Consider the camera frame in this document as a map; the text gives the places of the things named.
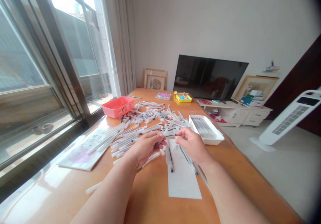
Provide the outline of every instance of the black tv screen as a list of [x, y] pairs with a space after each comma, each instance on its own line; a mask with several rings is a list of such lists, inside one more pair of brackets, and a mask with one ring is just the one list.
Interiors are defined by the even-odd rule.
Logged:
[[196, 98], [230, 100], [248, 63], [180, 55], [173, 91]]

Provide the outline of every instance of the red box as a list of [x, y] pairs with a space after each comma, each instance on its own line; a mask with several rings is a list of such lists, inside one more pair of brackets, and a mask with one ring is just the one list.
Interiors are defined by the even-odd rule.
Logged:
[[118, 119], [120, 116], [134, 108], [134, 99], [131, 97], [119, 97], [102, 105], [104, 114], [108, 117]]

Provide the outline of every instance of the shoe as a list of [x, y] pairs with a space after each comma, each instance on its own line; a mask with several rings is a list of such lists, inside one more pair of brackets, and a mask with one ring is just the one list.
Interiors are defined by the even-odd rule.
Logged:
[[90, 97], [86, 98], [86, 102], [87, 103], [94, 102], [96, 99], [97, 99], [96, 97], [90, 96]]
[[35, 126], [32, 127], [31, 131], [35, 134], [35, 135], [41, 135], [42, 131], [41, 131], [41, 126]]
[[99, 97], [101, 97], [101, 98], [105, 98], [105, 97], [108, 97], [108, 94], [101, 93], [101, 94], [99, 95]]
[[52, 123], [45, 124], [41, 128], [41, 132], [43, 134], [48, 134], [48, 133], [50, 133], [52, 131], [53, 127], [54, 127], [54, 125]]

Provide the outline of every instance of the white curtain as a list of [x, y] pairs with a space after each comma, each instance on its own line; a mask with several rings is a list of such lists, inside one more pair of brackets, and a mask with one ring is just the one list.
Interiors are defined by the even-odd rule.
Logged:
[[104, 1], [111, 31], [111, 52], [114, 53], [112, 66], [114, 73], [117, 72], [120, 94], [125, 96], [136, 88], [131, 0]]

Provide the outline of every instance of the hand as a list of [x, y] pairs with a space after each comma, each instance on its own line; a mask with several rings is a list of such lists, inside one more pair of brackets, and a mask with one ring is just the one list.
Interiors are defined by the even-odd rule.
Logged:
[[209, 163], [214, 160], [199, 134], [189, 128], [183, 128], [176, 134], [176, 143], [183, 147], [189, 157], [198, 165], [203, 165], [204, 163]]
[[[163, 137], [164, 137], [164, 135], [161, 134], [160, 132], [157, 132], [157, 131], [145, 133], [127, 151], [128, 154], [132, 155], [132, 157], [134, 158], [134, 161], [137, 164], [137, 167], [143, 166], [147, 162], [148, 158], [153, 153], [156, 144], [161, 139], [163, 139]], [[157, 148], [157, 150], [156, 150], [157, 152], [160, 149], [163, 149], [164, 145], [167, 145], [165, 140], [166, 140], [166, 137], [164, 137], [161, 144]]]

